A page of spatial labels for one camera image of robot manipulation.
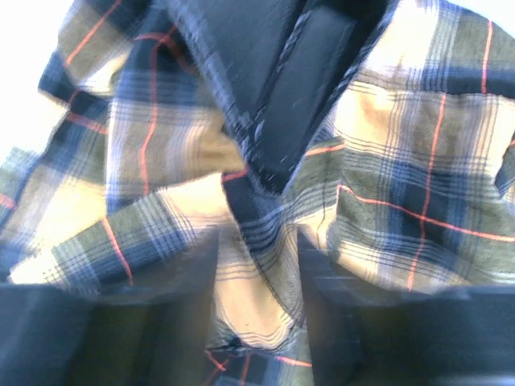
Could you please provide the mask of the yellow plaid long sleeve shirt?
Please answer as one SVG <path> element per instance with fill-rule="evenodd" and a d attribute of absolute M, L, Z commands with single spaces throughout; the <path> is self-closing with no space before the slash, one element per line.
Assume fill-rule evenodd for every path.
<path fill-rule="evenodd" d="M 168 5 L 75 1 L 1 132 L 1 286 L 97 295 L 219 234 L 199 385 L 314 381 L 297 235 L 386 290 L 514 289 L 514 39 L 447 1 L 390 22 L 265 191 Z"/>

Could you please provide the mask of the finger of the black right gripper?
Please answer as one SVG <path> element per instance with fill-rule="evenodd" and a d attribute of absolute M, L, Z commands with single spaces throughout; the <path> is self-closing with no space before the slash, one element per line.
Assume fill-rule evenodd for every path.
<path fill-rule="evenodd" d="M 310 1 L 171 1 L 168 5 L 246 163 L 249 127 L 266 80 L 309 7 Z"/>
<path fill-rule="evenodd" d="M 274 64 L 249 127 L 247 163 L 282 192 L 320 122 L 390 22 L 388 7 L 309 7 Z"/>

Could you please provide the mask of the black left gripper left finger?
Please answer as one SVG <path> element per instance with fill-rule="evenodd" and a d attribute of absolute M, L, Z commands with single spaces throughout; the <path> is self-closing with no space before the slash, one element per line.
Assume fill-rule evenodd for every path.
<path fill-rule="evenodd" d="M 201 384 L 218 242 L 206 231 L 97 295 L 2 284 L 2 384 Z"/>

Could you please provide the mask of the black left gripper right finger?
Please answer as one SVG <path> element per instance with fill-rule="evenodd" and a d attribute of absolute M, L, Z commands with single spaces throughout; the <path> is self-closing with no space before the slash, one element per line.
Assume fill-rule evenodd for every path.
<path fill-rule="evenodd" d="M 513 384 L 512 286 L 382 289 L 297 243 L 316 384 Z"/>

